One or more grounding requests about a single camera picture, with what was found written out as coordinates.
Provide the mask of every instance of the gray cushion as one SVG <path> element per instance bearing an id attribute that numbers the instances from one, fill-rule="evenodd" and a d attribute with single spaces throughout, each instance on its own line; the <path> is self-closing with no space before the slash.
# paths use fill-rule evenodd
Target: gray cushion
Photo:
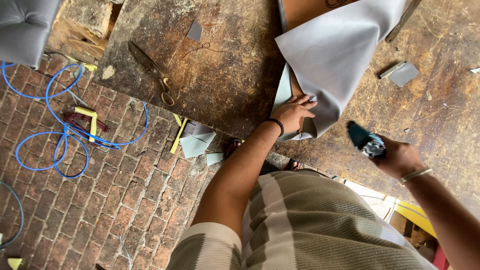
<path id="1" fill-rule="evenodd" d="M 60 0 L 0 0 L 0 61 L 38 67 Z"/>

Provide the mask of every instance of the brown string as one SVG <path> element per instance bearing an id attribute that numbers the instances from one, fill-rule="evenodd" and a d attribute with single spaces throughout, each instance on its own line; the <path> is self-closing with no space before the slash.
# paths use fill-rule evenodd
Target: brown string
<path id="1" fill-rule="evenodd" d="M 193 52 L 193 51 L 200 50 L 200 49 L 208 49 L 208 50 L 211 50 L 211 51 L 214 51 L 214 52 L 227 52 L 227 53 L 232 53 L 232 52 L 230 52 L 230 51 L 210 49 L 210 42 L 205 42 L 201 47 L 195 48 L 195 49 L 187 52 L 187 53 L 185 54 L 185 56 L 183 56 L 183 58 L 185 58 L 189 53 L 191 53 L 191 52 Z"/>

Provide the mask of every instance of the person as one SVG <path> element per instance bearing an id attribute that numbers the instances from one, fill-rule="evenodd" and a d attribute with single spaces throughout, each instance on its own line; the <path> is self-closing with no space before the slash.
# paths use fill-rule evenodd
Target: person
<path id="1" fill-rule="evenodd" d="M 273 112 L 225 161 L 208 185 L 192 226 L 167 270 L 436 269 L 354 191 L 307 169 L 259 177 L 282 132 L 315 117 L 309 96 Z M 427 172 L 415 148 L 382 137 L 386 157 L 372 161 L 400 180 L 433 225 L 455 270 L 480 269 L 480 222 Z"/>

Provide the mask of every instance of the bangle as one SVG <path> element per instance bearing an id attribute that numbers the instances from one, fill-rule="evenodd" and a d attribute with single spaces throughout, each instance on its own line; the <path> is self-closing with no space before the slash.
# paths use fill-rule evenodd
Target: bangle
<path id="1" fill-rule="evenodd" d="M 282 133 L 280 133 L 280 135 L 278 135 L 278 136 L 280 137 L 281 135 L 283 135 L 283 125 L 279 120 L 277 120 L 275 118 L 268 118 L 265 121 L 273 121 L 273 122 L 277 123 L 280 126 L 280 129 L 282 130 Z"/>
<path id="2" fill-rule="evenodd" d="M 406 175 L 404 175 L 402 178 L 400 178 L 400 184 L 404 185 L 404 183 L 412 178 L 415 178 L 415 177 L 418 177 L 420 175 L 424 175 L 426 173 L 429 173 L 431 172 L 432 169 L 430 168 L 426 168 L 426 169 L 423 169 L 423 170 L 419 170 L 419 171 L 414 171 L 414 172 L 411 172 L 411 173 L 407 173 Z"/>

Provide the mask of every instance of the striped shirt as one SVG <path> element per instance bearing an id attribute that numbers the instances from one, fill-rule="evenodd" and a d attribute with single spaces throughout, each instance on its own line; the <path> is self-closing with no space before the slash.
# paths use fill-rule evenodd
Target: striped shirt
<path id="1" fill-rule="evenodd" d="M 436 269 L 354 191 L 312 171 L 260 176 L 229 227 L 187 229 L 167 270 Z"/>

